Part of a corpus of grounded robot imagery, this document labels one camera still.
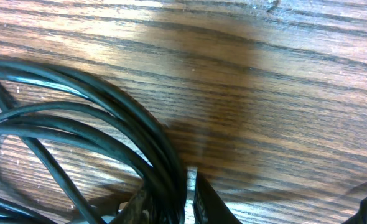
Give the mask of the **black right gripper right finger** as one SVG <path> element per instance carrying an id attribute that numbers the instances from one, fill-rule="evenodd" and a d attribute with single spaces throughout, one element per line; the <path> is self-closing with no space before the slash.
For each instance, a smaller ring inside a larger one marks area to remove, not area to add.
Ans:
<path id="1" fill-rule="evenodd" d="M 201 173 L 196 177 L 193 211 L 195 224 L 241 224 Z"/>

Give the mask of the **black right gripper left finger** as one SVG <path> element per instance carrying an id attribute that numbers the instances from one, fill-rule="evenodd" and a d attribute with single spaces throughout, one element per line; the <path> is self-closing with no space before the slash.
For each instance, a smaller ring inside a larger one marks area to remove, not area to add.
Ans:
<path id="1" fill-rule="evenodd" d="M 142 186 L 109 224 L 181 224 L 183 222 L 182 209 L 177 210 Z"/>

